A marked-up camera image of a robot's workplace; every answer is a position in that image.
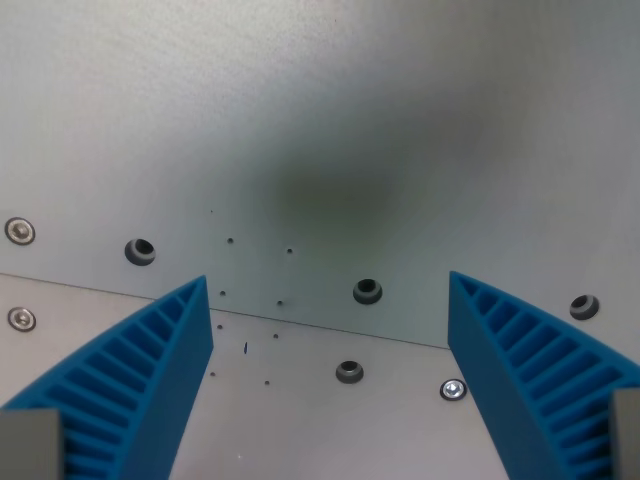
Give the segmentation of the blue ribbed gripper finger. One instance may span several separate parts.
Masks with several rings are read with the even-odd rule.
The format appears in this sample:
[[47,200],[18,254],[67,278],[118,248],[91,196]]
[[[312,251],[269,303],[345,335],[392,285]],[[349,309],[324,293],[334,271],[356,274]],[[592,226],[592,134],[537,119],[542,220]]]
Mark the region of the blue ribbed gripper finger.
[[67,479],[166,479],[213,348],[200,276],[101,333],[3,407],[60,414]]
[[448,343],[509,478],[612,478],[610,397],[638,386],[638,364],[459,272]]

